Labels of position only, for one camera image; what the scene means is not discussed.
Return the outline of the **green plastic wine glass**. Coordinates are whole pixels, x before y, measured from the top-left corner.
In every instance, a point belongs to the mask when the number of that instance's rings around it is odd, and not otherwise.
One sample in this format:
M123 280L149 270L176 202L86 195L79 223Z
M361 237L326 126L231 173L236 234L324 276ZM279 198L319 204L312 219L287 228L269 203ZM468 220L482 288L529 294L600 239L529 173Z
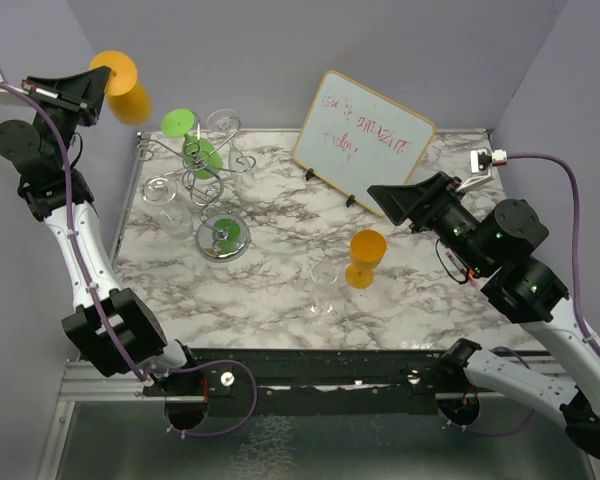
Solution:
M222 157L205 138L193 133L198 127L195 113L187 108L178 108L167 113L161 121L161 131L171 138L183 138L181 152L184 165L193 171L197 180L210 180L213 173L223 167Z

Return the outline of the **clear wine glass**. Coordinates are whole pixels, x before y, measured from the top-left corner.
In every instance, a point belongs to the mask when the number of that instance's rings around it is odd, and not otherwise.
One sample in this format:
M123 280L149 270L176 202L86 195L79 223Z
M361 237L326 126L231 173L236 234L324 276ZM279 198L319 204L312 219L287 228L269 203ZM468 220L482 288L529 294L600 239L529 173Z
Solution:
M143 201L158 209L158 224L170 237L185 239L194 228L193 216L178 194L177 183L166 176L152 177L141 189Z
M323 315L333 310L339 280L339 271L335 264L320 261L310 271L311 306L313 313Z
M219 109L212 112L206 120L207 128L222 136L219 150L227 154L225 172L230 174L233 186L238 192L246 192L255 185L254 157L243 153L236 144L241 129L241 121L234 110Z

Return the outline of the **orange plastic goblet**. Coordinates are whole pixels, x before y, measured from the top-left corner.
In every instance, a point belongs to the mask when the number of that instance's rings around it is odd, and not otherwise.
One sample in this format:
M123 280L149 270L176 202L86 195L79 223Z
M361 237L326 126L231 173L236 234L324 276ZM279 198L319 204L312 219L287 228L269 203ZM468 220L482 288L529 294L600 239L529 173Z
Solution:
M350 264L345 270L347 283L356 289L366 289L374 280L374 270L387 251L385 237L375 230L362 230L350 242Z
M99 67L111 70L105 97L117 120L126 125L147 121L152 113L152 102L133 60L121 51L107 50L97 54L89 65L91 70Z

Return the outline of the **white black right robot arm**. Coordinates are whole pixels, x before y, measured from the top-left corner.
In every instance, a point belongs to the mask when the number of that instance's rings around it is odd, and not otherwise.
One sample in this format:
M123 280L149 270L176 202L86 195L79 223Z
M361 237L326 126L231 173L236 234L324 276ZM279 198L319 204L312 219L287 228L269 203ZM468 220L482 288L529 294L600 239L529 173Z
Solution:
M368 193L396 226L431 231L483 280L481 293L511 323L539 341L569 378L558 381L511 363L466 339L439 367L441 383L505 395L564 429L581 450L600 460L600 357L585 338L575 298L534 250L549 231L524 200L506 199L482 220L463 205L460 181L444 172L410 186L373 185Z

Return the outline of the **orange plastic goblet front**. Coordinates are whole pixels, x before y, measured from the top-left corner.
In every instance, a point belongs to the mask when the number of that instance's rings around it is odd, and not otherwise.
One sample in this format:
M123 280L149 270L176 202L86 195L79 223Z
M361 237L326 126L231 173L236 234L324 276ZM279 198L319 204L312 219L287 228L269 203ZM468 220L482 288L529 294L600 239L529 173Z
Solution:
M362 230L350 242L350 264L345 270L347 283L356 289L366 289L374 280L374 270L387 251L385 237L375 230Z

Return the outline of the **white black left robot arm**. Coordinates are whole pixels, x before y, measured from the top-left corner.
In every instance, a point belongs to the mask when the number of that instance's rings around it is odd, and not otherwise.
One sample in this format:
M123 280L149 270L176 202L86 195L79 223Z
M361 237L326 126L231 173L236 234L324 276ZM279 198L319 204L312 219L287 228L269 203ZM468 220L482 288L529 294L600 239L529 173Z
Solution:
M167 339L156 316L113 272L104 248L94 196L70 162L68 149L79 126L97 123L113 75L99 66L65 78L28 77L0 90L26 102L31 122L0 124L0 155L20 176L18 196L52 233L71 280L73 312L61 322L81 355L105 377L133 372L140 381L166 373L175 392L200 385L201 371L185 348Z

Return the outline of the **clear wine glass front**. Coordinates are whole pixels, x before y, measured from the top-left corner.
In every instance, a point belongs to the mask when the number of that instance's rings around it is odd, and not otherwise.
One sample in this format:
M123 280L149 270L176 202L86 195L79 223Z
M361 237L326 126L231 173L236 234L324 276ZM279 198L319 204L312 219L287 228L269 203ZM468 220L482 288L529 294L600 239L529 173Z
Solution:
M323 315L333 310L339 280L339 271L335 264L320 261L310 271L311 306L313 313Z

